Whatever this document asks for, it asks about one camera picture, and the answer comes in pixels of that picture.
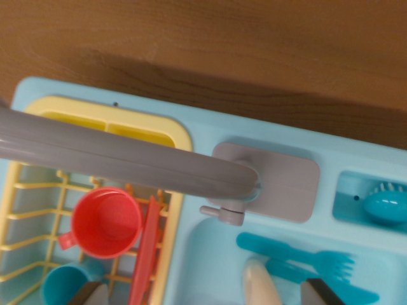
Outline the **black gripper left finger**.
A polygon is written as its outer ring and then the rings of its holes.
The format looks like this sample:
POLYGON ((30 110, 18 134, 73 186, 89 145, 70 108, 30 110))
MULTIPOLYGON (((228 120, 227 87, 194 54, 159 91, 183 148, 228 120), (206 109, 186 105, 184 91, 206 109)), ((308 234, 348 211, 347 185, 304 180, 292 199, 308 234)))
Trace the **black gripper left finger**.
POLYGON ((86 282, 76 294, 67 302, 67 305, 108 305, 108 287, 99 281, 86 282))

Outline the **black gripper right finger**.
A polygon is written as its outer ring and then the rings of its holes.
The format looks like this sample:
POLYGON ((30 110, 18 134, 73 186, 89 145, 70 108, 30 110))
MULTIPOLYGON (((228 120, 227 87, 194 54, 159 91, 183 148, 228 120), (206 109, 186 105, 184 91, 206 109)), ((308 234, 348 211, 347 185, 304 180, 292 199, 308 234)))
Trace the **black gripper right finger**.
POLYGON ((309 278, 300 284, 301 305, 342 305, 342 300, 321 278, 309 278))

